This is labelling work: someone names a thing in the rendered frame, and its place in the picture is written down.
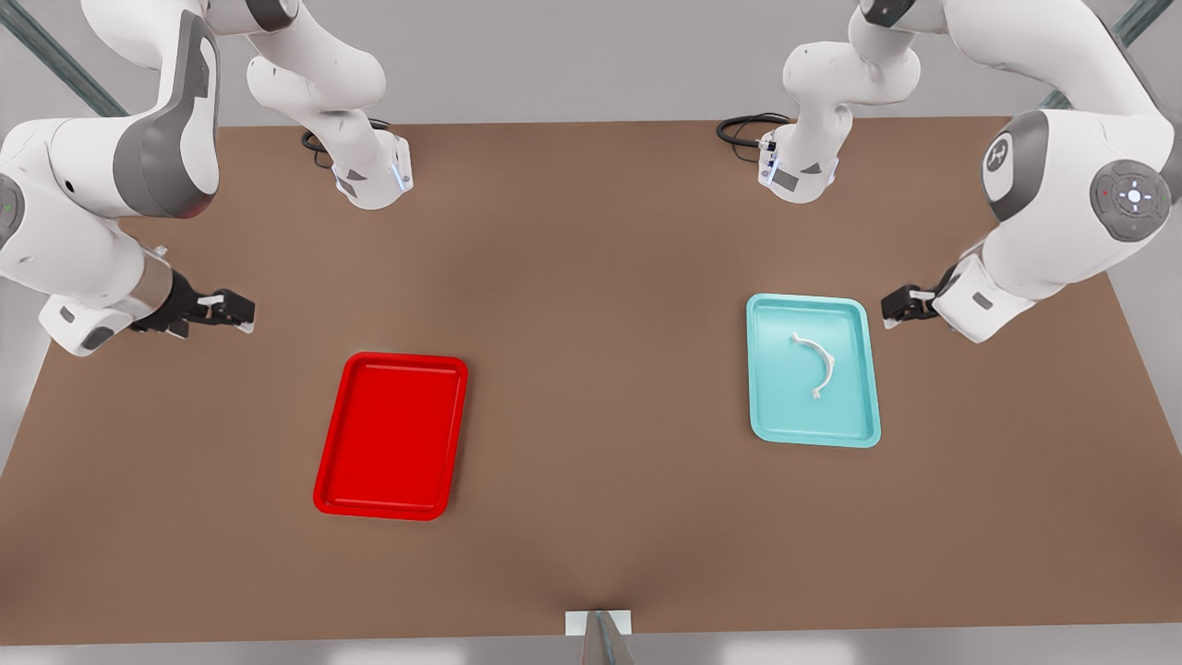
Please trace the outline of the white curved pipe clamp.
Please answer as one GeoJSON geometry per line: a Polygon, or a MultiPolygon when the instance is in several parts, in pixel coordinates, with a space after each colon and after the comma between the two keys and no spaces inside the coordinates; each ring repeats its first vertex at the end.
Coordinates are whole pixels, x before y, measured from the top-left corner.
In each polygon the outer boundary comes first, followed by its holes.
{"type": "Polygon", "coordinates": [[[797,332],[792,333],[792,343],[814,350],[816,354],[820,356],[821,361],[824,361],[825,377],[823,382],[816,384],[816,387],[811,389],[812,399],[819,400],[824,387],[827,387],[830,382],[832,382],[836,359],[832,354],[830,354],[829,350],[824,348],[819,343],[811,340],[811,338],[799,335],[797,332]]]}

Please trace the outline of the cyan rectangular tray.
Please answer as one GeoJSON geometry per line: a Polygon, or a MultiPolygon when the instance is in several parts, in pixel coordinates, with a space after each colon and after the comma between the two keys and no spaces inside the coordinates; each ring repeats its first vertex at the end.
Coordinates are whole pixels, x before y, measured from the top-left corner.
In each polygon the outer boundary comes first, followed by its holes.
{"type": "Polygon", "coordinates": [[[873,374],[873,346],[865,308],[839,296],[777,295],[748,299],[746,348],[751,428],[779,443],[871,449],[882,424],[873,374]],[[811,338],[836,359],[832,382],[814,400],[825,366],[792,333],[811,338]]]}

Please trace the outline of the red rectangular tray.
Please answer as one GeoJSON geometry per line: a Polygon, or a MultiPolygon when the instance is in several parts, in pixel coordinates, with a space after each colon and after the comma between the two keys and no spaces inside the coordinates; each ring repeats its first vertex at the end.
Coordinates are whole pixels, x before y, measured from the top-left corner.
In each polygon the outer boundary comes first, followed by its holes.
{"type": "Polygon", "coordinates": [[[323,514],[429,522],[452,497],[468,366],[361,352],[345,361],[312,500],[323,514]]]}

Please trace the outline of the silver frame post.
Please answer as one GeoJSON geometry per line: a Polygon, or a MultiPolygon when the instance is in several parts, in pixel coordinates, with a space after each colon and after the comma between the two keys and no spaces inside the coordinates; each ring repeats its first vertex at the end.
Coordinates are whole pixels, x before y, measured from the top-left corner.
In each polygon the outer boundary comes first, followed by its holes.
{"type": "Polygon", "coordinates": [[[0,26],[8,30],[30,54],[35,56],[96,115],[100,117],[128,115],[126,109],[116,102],[115,97],[103,89],[74,56],[69,54],[69,50],[57,41],[18,0],[0,0],[0,26]]]}
{"type": "Polygon", "coordinates": [[[580,665],[636,665],[632,651],[608,611],[587,611],[580,665]]]}
{"type": "Polygon", "coordinates": [[[1112,24],[1105,24],[1112,33],[1113,43],[1121,48],[1122,56],[1126,57],[1128,67],[1132,70],[1139,82],[1139,87],[1144,89],[1150,100],[1155,103],[1165,116],[1182,117],[1182,102],[1174,103],[1165,100],[1165,97],[1155,89],[1152,82],[1139,66],[1139,59],[1130,52],[1132,43],[1152,24],[1160,20],[1165,12],[1170,11],[1178,0],[1132,0],[1130,7],[1112,24]]]}

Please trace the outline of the pale post foot plate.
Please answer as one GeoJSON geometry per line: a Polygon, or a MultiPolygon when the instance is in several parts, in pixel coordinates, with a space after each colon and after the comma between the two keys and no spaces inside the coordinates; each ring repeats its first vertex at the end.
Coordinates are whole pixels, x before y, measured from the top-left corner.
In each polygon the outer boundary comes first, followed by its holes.
{"type": "MultiPolygon", "coordinates": [[[[564,614],[566,635],[585,635],[587,617],[595,615],[597,611],[566,611],[564,614]]],[[[634,617],[629,609],[603,609],[599,613],[609,617],[621,635],[634,634],[634,617]]]]}

